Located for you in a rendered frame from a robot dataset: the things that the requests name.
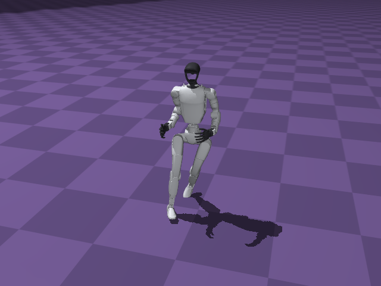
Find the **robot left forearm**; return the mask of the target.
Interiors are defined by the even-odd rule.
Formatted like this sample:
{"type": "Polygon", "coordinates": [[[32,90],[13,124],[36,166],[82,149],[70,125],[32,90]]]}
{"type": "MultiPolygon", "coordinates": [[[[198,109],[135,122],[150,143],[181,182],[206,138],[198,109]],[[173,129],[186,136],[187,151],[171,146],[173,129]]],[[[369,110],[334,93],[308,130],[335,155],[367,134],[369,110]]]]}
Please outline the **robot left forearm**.
{"type": "Polygon", "coordinates": [[[218,131],[218,126],[220,124],[220,119],[221,119],[221,113],[218,112],[217,118],[214,118],[211,121],[211,127],[210,128],[214,128],[212,130],[213,131],[213,135],[215,135],[217,133],[217,131],[218,131]]]}

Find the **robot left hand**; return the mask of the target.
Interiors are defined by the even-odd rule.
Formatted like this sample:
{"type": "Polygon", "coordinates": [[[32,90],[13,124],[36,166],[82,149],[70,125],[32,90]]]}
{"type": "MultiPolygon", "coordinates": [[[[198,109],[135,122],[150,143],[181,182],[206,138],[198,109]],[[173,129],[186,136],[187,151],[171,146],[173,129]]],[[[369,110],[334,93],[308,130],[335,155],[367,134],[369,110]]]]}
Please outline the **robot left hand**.
{"type": "Polygon", "coordinates": [[[212,131],[213,129],[214,128],[210,128],[210,129],[199,128],[199,130],[204,130],[204,131],[200,132],[200,133],[195,133],[195,134],[198,134],[198,135],[202,134],[200,136],[195,136],[195,138],[199,138],[199,139],[195,139],[195,140],[197,140],[197,143],[204,142],[209,137],[212,137],[213,136],[213,131],[212,131]],[[200,137],[202,137],[202,138],[200,138],[200,137]],[[198,140],[201,140],[201,141],[198,141],[198,140]]]}

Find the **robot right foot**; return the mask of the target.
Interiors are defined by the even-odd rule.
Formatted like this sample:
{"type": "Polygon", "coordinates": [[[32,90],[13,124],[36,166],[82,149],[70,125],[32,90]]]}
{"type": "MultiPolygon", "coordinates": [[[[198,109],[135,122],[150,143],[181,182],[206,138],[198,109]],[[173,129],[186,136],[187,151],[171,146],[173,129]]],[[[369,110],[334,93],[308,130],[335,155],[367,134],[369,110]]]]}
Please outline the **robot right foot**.
{"type": "Polygon", "coordinates": [[[169,219],[176,219],[176,212],[174,211],[174,207],[170,208],[167,206],[167,216],[169,219]]]}

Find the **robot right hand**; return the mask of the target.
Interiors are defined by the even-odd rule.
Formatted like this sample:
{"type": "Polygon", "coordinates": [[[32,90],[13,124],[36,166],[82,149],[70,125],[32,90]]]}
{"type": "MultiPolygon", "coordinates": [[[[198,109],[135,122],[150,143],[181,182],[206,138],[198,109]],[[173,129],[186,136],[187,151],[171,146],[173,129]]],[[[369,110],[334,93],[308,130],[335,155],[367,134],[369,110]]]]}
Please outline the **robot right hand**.
{"type": "Polygon", "coordinates": [[[164,136],[165,132],[169,130],[168,124],[169,123],[161,124],[161,127],[159,128],[160,135],[161,135],[162,138],[165,138],[163,136],[164,136]]]}

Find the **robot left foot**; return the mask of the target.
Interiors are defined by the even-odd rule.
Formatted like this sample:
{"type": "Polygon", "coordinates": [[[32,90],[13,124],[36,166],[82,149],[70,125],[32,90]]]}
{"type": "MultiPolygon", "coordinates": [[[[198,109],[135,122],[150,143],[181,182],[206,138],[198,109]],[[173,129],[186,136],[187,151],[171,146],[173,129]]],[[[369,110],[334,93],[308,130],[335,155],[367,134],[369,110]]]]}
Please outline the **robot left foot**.
{"type": "Polygon", "coordinates": [[[195,184],[193,185],[193,187],[189,186],[189,183],[188,183],[188,186],[185,188],[184,190],[184,193],[183,193],[183,197],[184,198],[188,198],[191,196],[192,192],[193,192],[193,188],[194,188],[195,184]],[[192,189],[191,189],[192,188],[192,189]]]}

